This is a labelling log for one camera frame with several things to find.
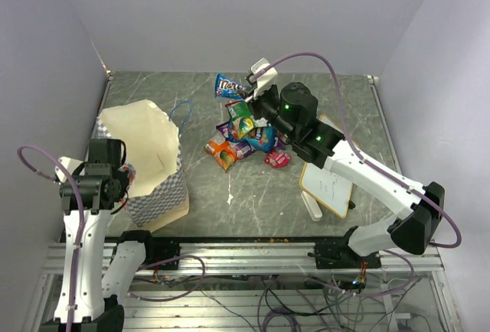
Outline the green snack bag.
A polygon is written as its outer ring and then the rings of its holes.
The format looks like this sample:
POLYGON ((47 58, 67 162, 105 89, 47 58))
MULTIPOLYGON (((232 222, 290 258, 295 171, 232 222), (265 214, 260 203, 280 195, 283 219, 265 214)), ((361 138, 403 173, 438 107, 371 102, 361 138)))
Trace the green snack bag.
POLYGON ((249 106, 243 100, 228 103, 225 105, 225 107, 227 108, 229 117, 232 120, 249 118, 252 116, 249 106))

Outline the blue chocolate candy packet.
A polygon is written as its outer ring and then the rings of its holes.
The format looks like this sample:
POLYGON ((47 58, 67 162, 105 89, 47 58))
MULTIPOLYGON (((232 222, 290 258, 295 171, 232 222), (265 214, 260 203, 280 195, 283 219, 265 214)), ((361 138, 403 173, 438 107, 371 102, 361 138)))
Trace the blue chocolate candy packet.
POLYGON ((226 77, 222 73, 216 76, 214 84, 214 96, 216 98, 241 100, 241 93, 248 89, 248 85, 242 84, 231 78, 226 77))

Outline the blue snack bag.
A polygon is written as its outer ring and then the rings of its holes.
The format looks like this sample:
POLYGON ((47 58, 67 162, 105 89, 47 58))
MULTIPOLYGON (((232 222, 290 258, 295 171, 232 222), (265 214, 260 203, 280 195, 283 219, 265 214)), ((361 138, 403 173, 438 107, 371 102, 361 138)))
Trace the blue snack bag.
POLYGON ((230 142, 246 142, 256 150, 270 152, 278 139, 276 130, 265 119, 258 119, 254 122, 257 127, 249 131, 244 137, 239 138, 232 121, 229 121, 227 140, 230 142))

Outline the small colourful candy packet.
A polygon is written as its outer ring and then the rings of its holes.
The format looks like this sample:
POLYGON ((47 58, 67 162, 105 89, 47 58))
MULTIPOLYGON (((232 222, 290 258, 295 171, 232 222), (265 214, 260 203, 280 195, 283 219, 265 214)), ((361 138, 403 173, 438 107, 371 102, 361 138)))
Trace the small colourful candy packet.
POLYGON ((279 150, 284 150, 286 148, 283 137, 278 132, 276 133, 274 148, 279 150))

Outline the purple snack packet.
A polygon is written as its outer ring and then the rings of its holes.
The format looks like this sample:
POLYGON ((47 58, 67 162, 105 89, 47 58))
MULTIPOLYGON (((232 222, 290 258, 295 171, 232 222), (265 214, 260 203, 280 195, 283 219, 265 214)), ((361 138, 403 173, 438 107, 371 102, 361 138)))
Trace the purple snack packet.
POLYGON ((238 134, 231 121, 217 125, 216 130, 223 135, 239 159, 247 158, 256 151, 245 138, 238 138, 238 134))

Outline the orange snack packet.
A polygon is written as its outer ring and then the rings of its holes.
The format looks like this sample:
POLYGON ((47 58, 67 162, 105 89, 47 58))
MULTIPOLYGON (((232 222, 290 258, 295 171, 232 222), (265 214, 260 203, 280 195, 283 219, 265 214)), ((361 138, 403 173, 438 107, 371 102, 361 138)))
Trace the orange snack packet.
POLYGON ((225 171, 228 171, 238 160, 237 154, 231 147, 229 141, 227 141, 219 131, 216 131, 209 139, 204 146, 204 150, 211 155, 225 171))

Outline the small red snack packet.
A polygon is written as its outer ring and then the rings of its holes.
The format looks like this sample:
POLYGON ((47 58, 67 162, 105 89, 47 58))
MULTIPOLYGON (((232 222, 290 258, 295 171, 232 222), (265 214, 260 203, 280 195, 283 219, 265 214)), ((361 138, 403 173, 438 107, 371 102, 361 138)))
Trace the small red snack packet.
POLYGON ((276 149, 268 152, 264 158, 264 162, 271 168, 284 168, 290 161, 291 157, 287 152, 276 149))

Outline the checkered paper bag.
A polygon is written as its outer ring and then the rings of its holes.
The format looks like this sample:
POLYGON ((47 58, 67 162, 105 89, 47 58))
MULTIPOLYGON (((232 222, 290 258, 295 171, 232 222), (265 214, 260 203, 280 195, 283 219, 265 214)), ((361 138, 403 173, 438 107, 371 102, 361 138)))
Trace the checkered paper bag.
POLYGON ((126 212, 138 229, 153 233, 188 214, 180 132, 166 112, 147 99, 103 109, 96 136, 126 143, 126 212))

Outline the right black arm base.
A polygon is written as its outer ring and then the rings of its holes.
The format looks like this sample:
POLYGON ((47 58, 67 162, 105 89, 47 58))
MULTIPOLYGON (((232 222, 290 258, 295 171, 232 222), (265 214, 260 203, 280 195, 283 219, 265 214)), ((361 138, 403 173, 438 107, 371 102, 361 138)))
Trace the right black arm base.
POLYGON ((379 269, 381 258, 378 252, 368 256, 359 256, 349 246, 348 240, 352 231, 343 236, 327 236, 315 243, 307 256, 315 260, 317 269, 379 269))

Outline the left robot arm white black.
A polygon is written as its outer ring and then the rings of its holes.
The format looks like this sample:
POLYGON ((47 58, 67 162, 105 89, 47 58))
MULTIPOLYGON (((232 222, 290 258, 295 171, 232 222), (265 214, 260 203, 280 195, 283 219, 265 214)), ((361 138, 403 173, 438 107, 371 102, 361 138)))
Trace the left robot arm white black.
POLYGON ((124 168, 126 145, 114 138, 94 138, 88 156, 74 169, 62 161, 60 186, 66 235, 63 282, 52 320, 41 331, 121 331, 123 299, 136 271, 156 258, 148 230, 125 231, 118 238, 107 270, 103 269, 106 230, 115 205, 129 189, 124 168))

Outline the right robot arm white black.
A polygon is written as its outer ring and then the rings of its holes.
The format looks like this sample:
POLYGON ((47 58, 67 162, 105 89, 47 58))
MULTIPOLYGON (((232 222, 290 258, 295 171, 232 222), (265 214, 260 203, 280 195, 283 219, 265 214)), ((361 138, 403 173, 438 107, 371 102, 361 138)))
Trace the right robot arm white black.
POLYGON ((350 228, 337 250, 342 265, 355 267, 365 256, 395 247, 424 254, 442 219, 441 185, 422 185, 363 155, 344 133, 317 118, 318 100, 302 83, 289 83, 281 90, 272 85, 260 96, 254 93, 251 88, 240 91, 253 117, 270 123, 302 160, 362 188, 393 214, 350 228))

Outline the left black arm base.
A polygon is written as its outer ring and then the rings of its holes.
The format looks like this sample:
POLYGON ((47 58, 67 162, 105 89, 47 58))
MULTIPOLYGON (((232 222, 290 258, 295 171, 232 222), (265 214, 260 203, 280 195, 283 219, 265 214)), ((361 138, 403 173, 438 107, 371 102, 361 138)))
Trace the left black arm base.
POLYGON ((122 233, 116 244, 131 241, 140 242, 145 246, 145 259, 143 265, 149 265, 158 261, 174 258, 180 255, 180 243, 173 238, 154 237, 148 230, 129 230, 122 233))

